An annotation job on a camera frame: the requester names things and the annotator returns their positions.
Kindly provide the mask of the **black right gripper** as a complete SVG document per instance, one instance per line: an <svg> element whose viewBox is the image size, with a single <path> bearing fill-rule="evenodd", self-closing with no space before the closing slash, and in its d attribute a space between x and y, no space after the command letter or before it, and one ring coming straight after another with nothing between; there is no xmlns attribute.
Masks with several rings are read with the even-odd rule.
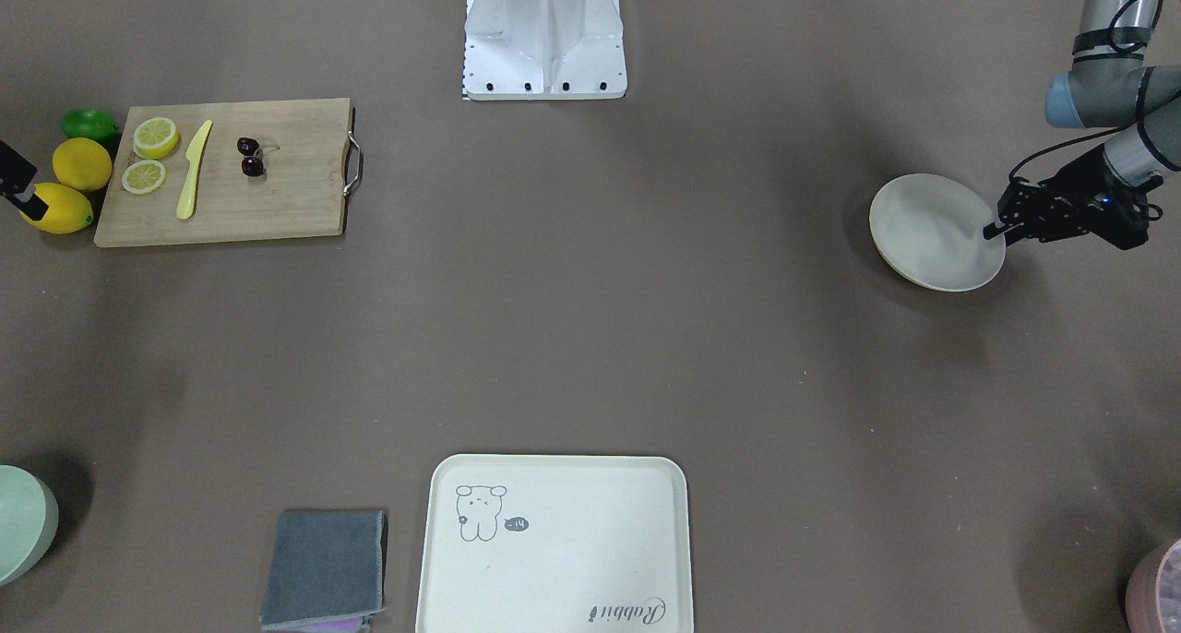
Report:
<svg viewBox="0 0 1181 633"><path fill-rule="evenodd" d="M1 195L5 200L20 201L20 213L27 221L41 221L48 213L48 204L32 190L37 167L5 141L0 142L0 154Z"/></svg>

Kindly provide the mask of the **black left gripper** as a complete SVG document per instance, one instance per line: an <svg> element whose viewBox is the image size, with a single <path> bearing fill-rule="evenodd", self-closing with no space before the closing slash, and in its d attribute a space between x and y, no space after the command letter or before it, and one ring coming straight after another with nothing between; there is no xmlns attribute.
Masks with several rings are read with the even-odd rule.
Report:
<svg viewBox="0 0 1181 633"><path fill-rule="evenodd" d="M1121 250L1135 249L1147 243L1149 226L1163 216L1148 200L1162 184L1157 172L1138 185L1125 183L1110 170L1103 146L1092 146L1038 184L1011 175L998 201L998 221L984 226L983 239L1049 243L1092 233Z"/></svg>

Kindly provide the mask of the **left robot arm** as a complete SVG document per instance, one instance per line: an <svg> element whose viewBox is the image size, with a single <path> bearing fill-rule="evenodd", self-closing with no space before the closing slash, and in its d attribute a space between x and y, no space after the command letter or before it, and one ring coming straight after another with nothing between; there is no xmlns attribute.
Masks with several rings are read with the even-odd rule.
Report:
<svg viewBox="0 0 1181 633"><path fill-rule="evenodd" d="M1042 243L1092 233L1122 250L1144 244L1163 210L1149 192L1177 174L1177 66L1144 57L1164 0L1083 0L1072 65L1053 77L1045 117L1096 146L1042 182L1009 172L983 237Z"/></svg>

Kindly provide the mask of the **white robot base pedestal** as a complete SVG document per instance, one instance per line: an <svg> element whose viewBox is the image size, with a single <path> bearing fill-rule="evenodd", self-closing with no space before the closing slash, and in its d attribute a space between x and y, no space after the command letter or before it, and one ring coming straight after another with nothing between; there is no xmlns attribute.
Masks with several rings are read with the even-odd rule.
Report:
<svg viewBox="0 0 1181 633"><path fill-rule="evenodd" d="M461 94L472 102L621 99L620 0L466 0Z"/></svg>

